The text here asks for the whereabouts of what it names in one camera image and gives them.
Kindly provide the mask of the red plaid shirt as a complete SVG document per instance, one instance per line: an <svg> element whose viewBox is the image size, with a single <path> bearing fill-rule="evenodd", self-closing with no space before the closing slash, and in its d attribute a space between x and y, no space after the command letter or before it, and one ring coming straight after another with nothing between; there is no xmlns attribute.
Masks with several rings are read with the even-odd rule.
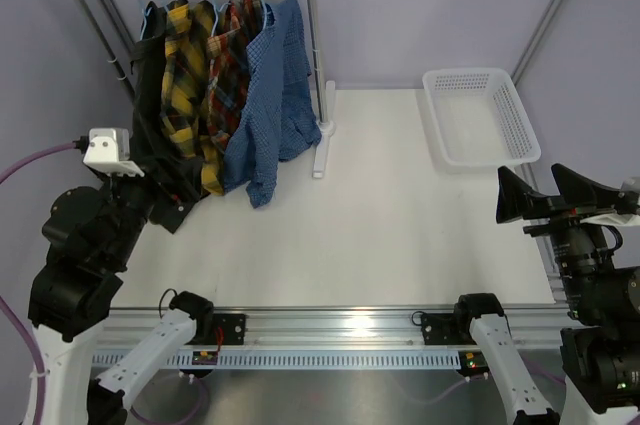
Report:
<svg viewBox="0 0 640 425"><path fill-rule="evenodd" d="M240 123L250 81L247 48L261 32L263 18L260 0L231 0L219 14L215 34L207 41L207 128L219 152L225 151Z"/></svg>

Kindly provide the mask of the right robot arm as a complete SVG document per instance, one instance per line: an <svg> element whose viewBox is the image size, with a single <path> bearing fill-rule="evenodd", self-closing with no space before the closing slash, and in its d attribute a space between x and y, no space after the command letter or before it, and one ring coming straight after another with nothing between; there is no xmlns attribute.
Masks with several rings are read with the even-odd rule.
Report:
<svg viewBox="0 0 640 425"><path fill-rule="evenodd" d="M639 215L639 186L605 186L559 163L551 171L558 192L545 195L500 167L496 221L525 220L525 234L552 245L568 315L580 324L560 331L563 410L536 387L495 295L460 296L452 328L479 346L507 423L629 424L639 419L639 270L613 258L620 226Z"/></svg>

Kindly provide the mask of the blue checked shirt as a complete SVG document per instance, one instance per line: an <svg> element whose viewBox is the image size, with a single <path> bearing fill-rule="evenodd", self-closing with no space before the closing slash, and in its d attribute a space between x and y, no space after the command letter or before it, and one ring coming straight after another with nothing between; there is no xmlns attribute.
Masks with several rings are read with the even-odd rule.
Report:
<svg viewBox="0 0 640 425"><path fill-rule="evenodd" d="M247 46L248 95L224 155L225 189L245 185L254 208L271 201L278 165L321 139L299 2L283 0L266 9L266 27Z"/></svg>

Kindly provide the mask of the blue hanger of red shirt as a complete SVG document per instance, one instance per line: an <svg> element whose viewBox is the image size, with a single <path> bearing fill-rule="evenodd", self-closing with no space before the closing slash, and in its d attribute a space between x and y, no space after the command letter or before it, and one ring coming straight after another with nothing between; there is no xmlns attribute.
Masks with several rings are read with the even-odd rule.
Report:
<svg viewBox="0 0 640 425"><path fill-rule="evenodd" d="M228 7L228 3L225 2L221 5L218 5L216 0L208 0L212 5L214 11L214 24L211 30L211 37L216 37L222 35L226 32L225 30L225 13Z"/></svg>

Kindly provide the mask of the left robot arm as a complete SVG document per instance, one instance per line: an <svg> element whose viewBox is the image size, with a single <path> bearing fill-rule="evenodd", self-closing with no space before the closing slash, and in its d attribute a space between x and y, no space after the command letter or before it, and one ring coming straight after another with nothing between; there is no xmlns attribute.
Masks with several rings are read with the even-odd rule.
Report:
<svg viewBox="0 0 640 425"><path fill-rule="evenodd" d="M189 343L215 339L214 306L177 294L158 325L97 377L92 358L121 274L160 199L147 178L77 187L51 207L42 233L50 247L31 286L28 319L18 328L34 361L27 424L123 424L158 370Z"/></svg>

